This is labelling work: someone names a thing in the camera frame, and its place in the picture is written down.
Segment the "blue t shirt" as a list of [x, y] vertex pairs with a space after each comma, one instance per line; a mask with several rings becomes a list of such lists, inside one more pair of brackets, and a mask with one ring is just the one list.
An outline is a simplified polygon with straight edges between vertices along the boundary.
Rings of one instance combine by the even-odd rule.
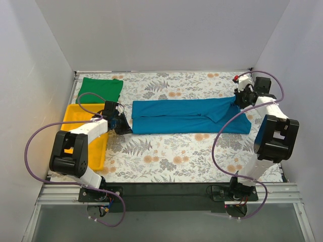
[[132, 130], [137, 135], [217, 133], [240, 112], [235, 97], [134, 101]]

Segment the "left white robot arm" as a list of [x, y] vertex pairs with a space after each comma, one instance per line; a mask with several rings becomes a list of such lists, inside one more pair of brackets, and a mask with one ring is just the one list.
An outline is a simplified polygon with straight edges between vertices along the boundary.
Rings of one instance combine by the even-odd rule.
[[124, 106], [120, 103], [106, 101], [103, 110], [91, 114], [91, 119], [82, 126], [57, 132], [49, 168], [87, 188], [101, 189], [106, 182], [88, 165], [89, 144], [109, 131], [115, 131], [118, 135], [131, 134], [133, 131], [124, 114]]

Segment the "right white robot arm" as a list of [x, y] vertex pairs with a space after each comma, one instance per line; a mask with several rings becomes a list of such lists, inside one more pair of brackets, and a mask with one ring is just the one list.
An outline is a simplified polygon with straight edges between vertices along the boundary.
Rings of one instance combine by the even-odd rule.
[[236, 76], [238, 84], [234, 94], [235, 103], [240, 108], [250, 105], [259, 106], [258, 112], [263, 117], [262, 124], [255, 138], [251, 160], [236, 174], [241, 177], [230, 179], [229, 194], [234, 200], [244, 199], [255, 193], [256, 180], [269, 168], [291, 157], [299, 122], [288, 118], [279, 108], [277, 99], [269, 94], [271, 80], [257, 77], [254, 84], [247, 75]]

